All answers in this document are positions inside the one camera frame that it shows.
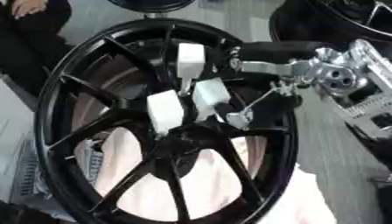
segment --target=white block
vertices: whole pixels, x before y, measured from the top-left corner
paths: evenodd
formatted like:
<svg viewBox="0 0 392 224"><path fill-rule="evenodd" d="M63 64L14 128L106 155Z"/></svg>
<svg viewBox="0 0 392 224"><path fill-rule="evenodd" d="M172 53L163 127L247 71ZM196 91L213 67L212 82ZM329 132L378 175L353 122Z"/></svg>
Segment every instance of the white block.
<svg viewBox="0 0 392 224"><path fill-rule="evenodd" d="M147 105L152 125L158 134L166 135L169 130L182 125L185 112L174 90L150 95Z"/></svg>
<svg viewBox="0 0 392 224"><path fill-rule="evenodd" d="M181 43L178 46L177 76L181 79L198 79L206 64L203 45Z"/></svg>
<svg viewBox="0 0 392 224"><path fill-rule="evenodd" d="M199 111L198 121L201 122L215 114L215 105L228 103L230 93L223 81L220 78L215 78L197 82L192 99Z"/></svg>

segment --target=black wheel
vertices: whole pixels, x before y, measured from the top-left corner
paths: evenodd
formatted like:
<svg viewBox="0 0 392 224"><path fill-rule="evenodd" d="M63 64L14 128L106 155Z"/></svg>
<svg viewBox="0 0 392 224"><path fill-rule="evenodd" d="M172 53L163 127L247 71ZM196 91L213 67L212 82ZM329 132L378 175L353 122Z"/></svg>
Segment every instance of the black wheel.
<svg viewBox="0 0 392 224"><path fill-rule="evenodd" d="M233 107L240 108L270 89L268 80L248 83L241 80L240 73L223 66L217 66L217 73L210 72L212 58L241 41L205 24L177 19L135 21L108 29L75 48L53 71L41 94L35 140L38 161L54 198L80 224L253 223L271 209L288 185L298 153L292 113L268 126L257 121L263 119L260 117L249 131L240 131L217 117L195 123L194 106L183 97L184 125L164 138L155 136L146 113L146 96L179 89L175 61L181 42L205 46L208 63L201 79L221 77L232 95ZM83 141L118 127L136 136L143 161L109 193L100 195L82 173L75 149ZM246 137L250 158L262 150L258 139L267 137L262 164L254 170L245 167L230 141L234 137ZM221 155L241 182L242 191L221 210L191 219L181 178L204 149ZM117 207L122 195L147 174L168 183L177 221L142 218Z"/></svg>
<svg viewBox="0 0 392 224"><path fill-rule="evenodd" d="M109 0L124 9L144 13L176 11L191 4L194 0Z"/></svg>
<svg viewBox="0 0 392 224"><path fill-rule="evenodd" d="M274 40L316 40L342 49L366 39L390 58L389 5L375 0L286 1L272 14L269 30Z"/></svg>

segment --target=white cloth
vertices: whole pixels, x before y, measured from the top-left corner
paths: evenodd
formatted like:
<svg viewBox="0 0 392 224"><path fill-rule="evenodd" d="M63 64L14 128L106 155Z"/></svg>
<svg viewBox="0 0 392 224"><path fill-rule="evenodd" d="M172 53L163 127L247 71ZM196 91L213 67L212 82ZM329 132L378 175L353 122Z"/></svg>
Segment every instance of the white cloth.
<svg viewBox="0 0 392 224"><path fill-rule="evenodd" d="M245 138L234 140L242 161L248 166ZM103 165L95 188L101 195L122 179L142 159L140 145L126 129L116 129L103 145ZM186 204L192 219L222 209L242 192L241 184L224 159L213 150L203 150L191 172L181 179ZM130 188L117 204L122 210L157 221L176 221L177 209L169 186L148 175ZM295 170L288 189L262 224L335 224L324 202L316 178Z"/></svg>

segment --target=hand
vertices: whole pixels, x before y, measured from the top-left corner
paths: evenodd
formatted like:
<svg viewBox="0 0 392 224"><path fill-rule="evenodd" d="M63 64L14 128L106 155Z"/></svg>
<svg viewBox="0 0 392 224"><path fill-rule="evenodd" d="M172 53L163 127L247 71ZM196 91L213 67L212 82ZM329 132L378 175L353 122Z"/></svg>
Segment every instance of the hand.
<svg viewBox="0 0 392 224"><path fill-rule="evenodd" d="M12 5L12 16L20 19L26 15L46 10L47 0L16 0Z"/></svg>

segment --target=floor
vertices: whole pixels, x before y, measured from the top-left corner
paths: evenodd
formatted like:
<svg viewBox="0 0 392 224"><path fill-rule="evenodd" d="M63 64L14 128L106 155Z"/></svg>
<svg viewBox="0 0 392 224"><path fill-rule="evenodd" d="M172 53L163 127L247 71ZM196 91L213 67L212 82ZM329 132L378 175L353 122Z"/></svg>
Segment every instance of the floor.
<svg viewBox="0 0 392 224"><path fill-rule="evenodd" d="M111 25L141 18L106 0L70 1L73 16L62 35L74 45ZM245 41L270 40L268 18L281 2L196 0L169 16L208 23ZM383 175L386 169L350 135L335 114L323 108L312 90L306 90L302 95L304 105L297 110L301 168L317 174L319 186L339 224L382 223L375 188L368 178Z"/></svg>

